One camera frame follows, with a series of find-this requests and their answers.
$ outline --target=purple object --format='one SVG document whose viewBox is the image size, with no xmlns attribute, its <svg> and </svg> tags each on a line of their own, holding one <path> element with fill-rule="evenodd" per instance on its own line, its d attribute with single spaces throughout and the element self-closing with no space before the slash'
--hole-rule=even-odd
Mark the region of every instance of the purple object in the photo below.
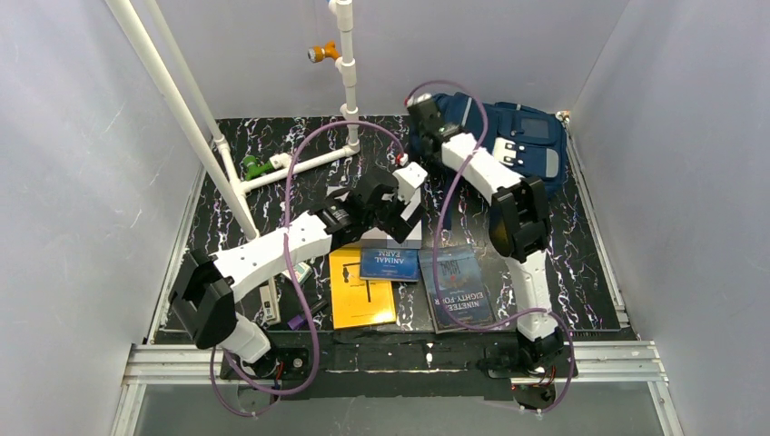
<svg viewBox="0 0 770 436">
<path fill-rule="evenodd" d="M 311 307 L 311 314 L 315 315 L 316 313 L 324 310 L 327 305 L 329 305 L 329 302 L 327 302 L 326 300 L 321 298 L 315 304 L 312 305 L 312 307 Z M 292 330 L 299 330 L 300 327 L 305 325 L 305 323 L 307 321 L 308 320 L 305 319 L 305 314 L 304 313 L 300 313 L 299 315 L 295 316 L 294 318 L 291 318 L 291 320 L 289 320 L 289 322 L 287 322 L 287 324 L 289 324 L 289 328 L 290 329 L 292 329 Z"/>
</svg>

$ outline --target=small green object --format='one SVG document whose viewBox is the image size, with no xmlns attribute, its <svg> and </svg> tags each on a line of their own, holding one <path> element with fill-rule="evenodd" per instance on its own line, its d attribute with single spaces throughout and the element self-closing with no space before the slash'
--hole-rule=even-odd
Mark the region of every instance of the small green object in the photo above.
<svg viewBox="0 0 770 436">
<path fill-rule="evenodd" d="M 246 156 L 243 158 L 243 167 L 246 168 L 246 180 L 256 179 L 264 173 L 269 173 L 275 168 L 272 167 L 272 163 L 268 162 L 265 165 L 260 165 L 257 158 L 254 156 Z"/>
</svg>

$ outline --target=glass panel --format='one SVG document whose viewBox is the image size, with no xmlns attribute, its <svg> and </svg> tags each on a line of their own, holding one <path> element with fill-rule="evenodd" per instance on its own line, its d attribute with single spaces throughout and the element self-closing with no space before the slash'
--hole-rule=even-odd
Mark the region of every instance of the glass panel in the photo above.
<svg viewBox="0 0 770 436">
<path fill-rule="evenodd" d="M 236 387 L 222 386 L 235 402 Z M 241 405 L 266 396 L 242 390 Z M 539 420 L 477 398 L 327 398 L 285 401 L 255 421 L 227 412 L 211 386 L 147 387 L 137 435 L 214 434 L 590 434 L 662 435 L 650 391 L 640 383 L 574 383 Z"/>
</svg>

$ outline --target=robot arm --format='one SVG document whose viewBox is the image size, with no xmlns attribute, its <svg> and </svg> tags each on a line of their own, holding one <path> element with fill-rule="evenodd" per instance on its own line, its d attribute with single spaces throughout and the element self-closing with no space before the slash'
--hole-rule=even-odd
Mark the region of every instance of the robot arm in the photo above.
<svg viewBox="0 0 770 436">
<path fill-rule="evenodd" d="M 411 99 L 407 109 L 417 127 L 422 157 L 458 171 L 476 146 L 473 135 L 445 123 L 429 94 Z M 545 265 L 550 220 L 542 180 L 511 171 L 484 148 L 476 151 L 462 176 L 490 205 L 489 239 L 510 269 L 517 306 L 550 310 Z M 517 327 L 535 350 L 533 362 L 546 360 L 562 347 L 557 323 L 545 313 L 522 316 Z"/>
<path fill-rule="evenodd" d="M 403 242 L 424 213 L 422 206 L 413 207 L 408 202 L 426 175 L 416 163 L 393 173 L 374 168 L 352 190 L 331 193 L 291 222 L 288 232 L 292 262 L 323 256 L 354 243 L 374 227 Z M 248 363 L 257 362 L 270 350 L 267 335 L 237 313 L 235 303 L 286 269 L 286 232 L 282 227 L 211 257 L 197 250 L 184 255 L 169 301 L 199 349 L 219 344 Z"/>
</svg>

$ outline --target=book with dark cover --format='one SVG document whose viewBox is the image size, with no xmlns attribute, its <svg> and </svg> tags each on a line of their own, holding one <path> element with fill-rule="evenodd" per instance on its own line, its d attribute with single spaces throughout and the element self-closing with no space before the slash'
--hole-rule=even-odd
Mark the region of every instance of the book with dark cover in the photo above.
<svg viewBox="0 0 770 436">
<path fill-rule="evenodd" d="M 436 333 L 462 330 L 441 307 L 433 282 L 432 249 L 420 250 L 420 269 L 431 304 L 430 314 Z M 439 249 L 439 292 L 455 318 L 471 325 L 495 321 L 489 296 L 481 281 L 481 269 L 470 245 Z"/>
<path fill-rule="evenodd" d="M 360 277 L 364 280 L 416 282 L 420 279 L 417 250 L 363 248 Z"/>
</svg>

